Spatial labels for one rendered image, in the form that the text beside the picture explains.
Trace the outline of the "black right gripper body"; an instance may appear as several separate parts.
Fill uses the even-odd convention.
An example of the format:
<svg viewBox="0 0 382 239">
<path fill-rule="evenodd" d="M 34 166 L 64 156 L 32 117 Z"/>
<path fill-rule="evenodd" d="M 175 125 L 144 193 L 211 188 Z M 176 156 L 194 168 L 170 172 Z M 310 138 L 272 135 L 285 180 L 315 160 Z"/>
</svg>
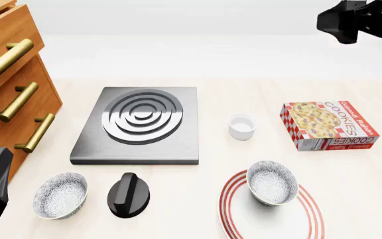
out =
<svg viewBox="0 0 382 239">
<path fill-rule="evenodd" d="M 355 16 L 358 7 L 357 0 L 341 0 L 336 6 L 318 15 L 316 28 L 332 35 L 339 43 L 354 44 L 358 36 Z"/>
</svg>

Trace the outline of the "patterned black and white bowl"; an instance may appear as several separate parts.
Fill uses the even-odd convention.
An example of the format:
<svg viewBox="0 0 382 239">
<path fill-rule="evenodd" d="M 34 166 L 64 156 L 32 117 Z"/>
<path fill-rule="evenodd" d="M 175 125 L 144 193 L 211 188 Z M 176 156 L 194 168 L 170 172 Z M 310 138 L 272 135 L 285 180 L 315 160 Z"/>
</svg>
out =
<svg viewBox="0 0 382 239">
<path fill-rule="evenodd" d="M 280 206 L 294 200 L 299 186 L 293 173 L 274 161 L 259 161 L 246 172 L 251 194 L 267 206 Z"/>
<path fill-rule="evenodd" d="M 79 173 L 61 173 L 47 180 L 36 191 L 32 208 L 47 220 L 62 220 L 78 212 L 88 195 L 88 183 Z"/>
</svg>

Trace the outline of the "flat black stove plate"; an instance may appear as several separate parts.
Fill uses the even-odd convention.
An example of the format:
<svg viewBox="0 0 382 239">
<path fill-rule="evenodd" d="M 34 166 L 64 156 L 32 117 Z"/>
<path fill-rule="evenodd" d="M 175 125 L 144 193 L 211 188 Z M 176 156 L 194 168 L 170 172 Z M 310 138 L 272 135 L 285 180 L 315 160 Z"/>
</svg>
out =
<svg viewBox="0 0 382 239">
<path fill-rule="evenodd" d="M 198 165 L 195 87 L 105 87 L 70 154 L 74 165 Z"/>
</svg>

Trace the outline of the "small white ramekin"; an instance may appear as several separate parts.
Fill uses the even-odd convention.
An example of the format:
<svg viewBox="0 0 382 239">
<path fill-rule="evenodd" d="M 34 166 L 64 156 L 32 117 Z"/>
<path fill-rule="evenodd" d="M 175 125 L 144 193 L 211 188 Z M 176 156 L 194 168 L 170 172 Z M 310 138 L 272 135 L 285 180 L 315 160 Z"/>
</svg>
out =
<svg viewBox="0 0 382 239">
<path fill-rule="evenodd" d="M 247 141 L 253 137 L 255 129 L 255 121 L 249 115 L 236 114 L 229 120 L 229 134 L 234 139 Z"/>
</svg>

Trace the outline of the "white plate with red rings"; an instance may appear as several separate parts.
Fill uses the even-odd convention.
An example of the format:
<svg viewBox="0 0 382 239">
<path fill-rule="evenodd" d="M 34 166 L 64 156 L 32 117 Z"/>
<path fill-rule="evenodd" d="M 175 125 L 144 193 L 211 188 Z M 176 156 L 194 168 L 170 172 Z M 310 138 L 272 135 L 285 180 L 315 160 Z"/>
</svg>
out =
<svg viewBox="0 0 382 239">
<path fill-rule="evenodd" d="M 218 218 L 226 238 L 326 239 L 322 211 L 303 186 L 289 203 L 267 206 L 251 194 L 246 174 L 234 174 L 220 191 Z"/>
</svg>

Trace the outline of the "wooden drawer, flush front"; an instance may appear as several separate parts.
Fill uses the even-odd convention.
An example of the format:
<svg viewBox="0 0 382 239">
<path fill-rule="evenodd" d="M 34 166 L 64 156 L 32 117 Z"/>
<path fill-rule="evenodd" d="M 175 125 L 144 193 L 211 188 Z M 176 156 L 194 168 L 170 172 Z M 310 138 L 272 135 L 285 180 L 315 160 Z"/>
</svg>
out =
<svg viewBox="0 0 382 239">
<path fill-rule="evenodd" d="M 14 145 L 27 143 L 39 126 L 34 119 L 43 118 L 47 114 L 56 114 L 59 108 L 60 104 L 57 102 L 29 102 L 10 122 L 0 121 L 0 147 L 6 147 L 13 153 L 9 179 L 14 177 L 28 155 L 21 149 L 14 149 Z"/>
<path fill-rule="evenodd" d="M 27 86 L 31 82 L 36 82 L 39 88 L 27 103 L 57 102 L 61 106 L 52 85 L 42 69 L 40 61 L 37 57 L 33 57 L 29 63 L 26 63 L 9 81 L 0 87 L 0 112 L 19 95 L 19 93 L 15 91 L 16 86 Z"/>
</svg>

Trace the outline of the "red and white cookie box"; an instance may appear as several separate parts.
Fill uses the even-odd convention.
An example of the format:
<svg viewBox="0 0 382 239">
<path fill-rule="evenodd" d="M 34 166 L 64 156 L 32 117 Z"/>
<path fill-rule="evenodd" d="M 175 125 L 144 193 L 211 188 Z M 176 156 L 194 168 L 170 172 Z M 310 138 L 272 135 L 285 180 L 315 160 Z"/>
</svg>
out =
<svg viewBox="0 0 382 239">
<path fill-rule="evenodd" d="M 298 151 L 370 149 L 380 137 L 348 101 L 284 103 L 279 115 Z"/>
</svg>

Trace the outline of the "round black stove knob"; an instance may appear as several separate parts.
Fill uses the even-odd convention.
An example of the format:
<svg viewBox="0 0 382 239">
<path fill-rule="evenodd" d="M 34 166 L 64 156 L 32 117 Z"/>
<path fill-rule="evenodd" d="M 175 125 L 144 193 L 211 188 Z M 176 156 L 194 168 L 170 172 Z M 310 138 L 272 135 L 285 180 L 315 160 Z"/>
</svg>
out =
<svg viewBox="0 0 382 239">
<path fill-rule="evenodd" d="M 124 173 L 109 190 L 107 205 L 115 216 L 132 218 L 141 214 L 151 198 L 148 184 L 135 173 Z"/>
</svg>

